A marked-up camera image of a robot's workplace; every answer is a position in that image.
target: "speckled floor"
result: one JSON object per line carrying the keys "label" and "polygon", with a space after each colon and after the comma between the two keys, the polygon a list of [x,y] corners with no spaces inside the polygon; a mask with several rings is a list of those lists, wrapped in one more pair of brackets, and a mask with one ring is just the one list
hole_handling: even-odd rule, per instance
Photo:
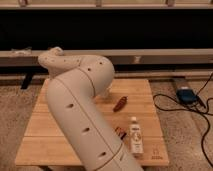
{"label": "speckled floor", "polygon": [[[27,90],[20,89],[23,76],[0,76],[0,171],[40,171],[38,167],[17,167],[14,159],[22,136],[30,118],[43,79],[33,79]],[[175,95],[170,81],[151,81],[153,94]],[[198,90],[204,80],[190,80],[191,87]],[[210,82],[201,97],[213,96],[213,82]],[[166,99],[157,103],[165,107],[177,107]],[[170,165],[168,167],[149,167],[148,171],[210,171],[201,148],[201,134],[206,128],[203,118],[189,112],[162,112],[157,110],[163,130]],[[213,131],[209,133],[205,147],[213,161]],[[52,167],[54,171],[83,171],[83,168]]]}

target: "orange object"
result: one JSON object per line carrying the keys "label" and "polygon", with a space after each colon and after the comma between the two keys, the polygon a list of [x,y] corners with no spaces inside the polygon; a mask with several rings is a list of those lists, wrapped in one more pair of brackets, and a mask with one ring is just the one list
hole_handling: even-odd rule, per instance
{"label": "orange object", "polygon": [[113,108],[114,112],[121,110],[127,103],[127,96],[123,96]]}

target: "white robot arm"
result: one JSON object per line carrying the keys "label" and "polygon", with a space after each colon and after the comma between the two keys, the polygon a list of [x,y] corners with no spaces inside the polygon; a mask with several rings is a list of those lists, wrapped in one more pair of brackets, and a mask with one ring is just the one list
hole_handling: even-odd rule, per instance
{"label": "white robot arm", "polygon": [[93,103],[112,82],[114,68],[102,56],[64,56],[54,48],[39,56],[48,69],[48,107],[88,171],[142,171]]}

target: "white bottle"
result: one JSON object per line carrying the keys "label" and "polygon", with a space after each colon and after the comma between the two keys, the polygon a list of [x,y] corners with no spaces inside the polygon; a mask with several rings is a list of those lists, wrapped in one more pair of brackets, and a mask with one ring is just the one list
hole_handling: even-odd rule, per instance
{"label": "white bottle", "polygon": [[131,117],[130,124],[130,148],[135,157],[140,157],[143,154],[143,142],[140,125],[136,117]]}

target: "wooden table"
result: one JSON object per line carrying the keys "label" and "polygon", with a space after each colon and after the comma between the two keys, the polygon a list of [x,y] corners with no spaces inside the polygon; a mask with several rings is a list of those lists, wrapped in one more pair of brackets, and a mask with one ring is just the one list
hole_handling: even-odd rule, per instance
{"label": "wooden table", "polygon": [[[49,80],[45,80],[38,96],[15,164],[80,166],[81,161],[48,110],[45,99],[48,82]],[[128,96],[127,105],[121,111],[113,113],[114,105],[122,96]],[[168,155],[148,80],[114,79],[109,97],[103,99],[97,96],[94,102],[113,128],[119,126],[127,133],[130,117],[137,117],[142,128],[144,144],[143,157],[137,160],[142,166],[168,165]],[[129,147],[128,135],[124,142]]]}

